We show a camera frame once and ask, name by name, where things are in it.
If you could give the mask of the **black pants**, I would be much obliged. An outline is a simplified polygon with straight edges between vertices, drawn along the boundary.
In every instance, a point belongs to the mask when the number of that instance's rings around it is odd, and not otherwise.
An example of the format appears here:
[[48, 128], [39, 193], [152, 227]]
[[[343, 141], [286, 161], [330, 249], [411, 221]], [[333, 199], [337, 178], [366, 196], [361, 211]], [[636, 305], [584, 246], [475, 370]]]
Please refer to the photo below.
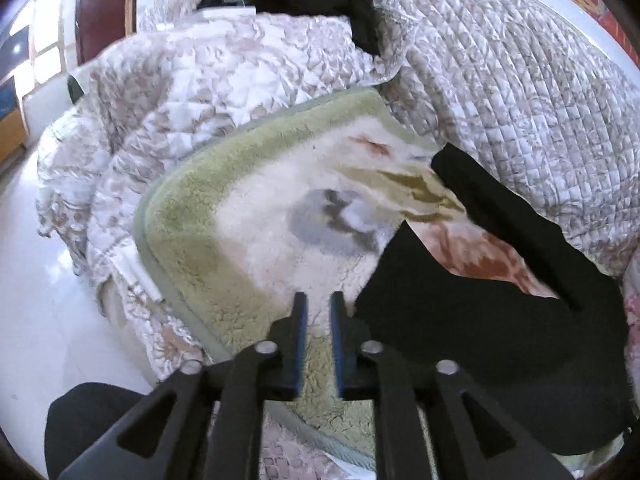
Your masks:
[[357, 297], [356, 317], [411, 362], [457, 362], [549, 451], [608, 444], [634, 422], [620, 286], [464, 151], [445, 146], [432, 168], [552, 296], [457, 276], [403, 224]]

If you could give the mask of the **green floral fleece blanket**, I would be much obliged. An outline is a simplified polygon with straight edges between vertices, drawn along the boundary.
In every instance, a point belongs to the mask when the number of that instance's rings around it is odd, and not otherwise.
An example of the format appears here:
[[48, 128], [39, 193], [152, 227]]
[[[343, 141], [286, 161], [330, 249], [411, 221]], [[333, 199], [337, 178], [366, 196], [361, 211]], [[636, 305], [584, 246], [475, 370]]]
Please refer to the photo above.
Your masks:
[[142, 262], [211, 358], [258, 341], [296, 292], [307, 297], [303, 391], [269, 404], [266, 448], [291, 441], [372, 467], [370, 405], [336, 393], [330, 298], [355, 302], [402, 222], [455, 274], [549, 295], [442, 185], [430, 166], [437, 150], [375, 91], [338, 92], [249, 122], [144, 196], [132, 228]]

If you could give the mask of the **beige quilted bedspread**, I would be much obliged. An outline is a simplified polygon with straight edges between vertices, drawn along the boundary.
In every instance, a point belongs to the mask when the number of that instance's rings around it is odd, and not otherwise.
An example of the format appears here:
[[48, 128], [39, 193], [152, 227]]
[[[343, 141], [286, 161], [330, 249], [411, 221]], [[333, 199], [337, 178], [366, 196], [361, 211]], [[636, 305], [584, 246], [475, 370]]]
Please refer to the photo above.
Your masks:
[[[537, 0], [382, 0], [375, 58], [344, 18], [198, 18], [197, 2], [155, 0], [139, 32], [89, 63], [84, 95], [38, 148], [40, 232], [62, 238], [152, 376], [210, 356], [142, 262], [132, 228], [144, 196], [253, 120], [373, 90], [401, 125], [468, 153], [616, 281], [638, 400], [639, 90], [585, 35]], [[347, 468], [291, 441], [265, 448], [273, 476]]]

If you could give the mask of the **dark wooden headboard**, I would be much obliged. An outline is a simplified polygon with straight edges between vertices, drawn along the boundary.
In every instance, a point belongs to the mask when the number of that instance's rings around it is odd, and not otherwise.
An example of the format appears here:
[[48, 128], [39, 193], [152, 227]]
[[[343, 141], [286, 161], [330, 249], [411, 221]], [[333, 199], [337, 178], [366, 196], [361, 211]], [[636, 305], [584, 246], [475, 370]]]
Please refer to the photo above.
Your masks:
[[75, 38], [79, 65], [136, 31], [136, 0], [76, 0]]

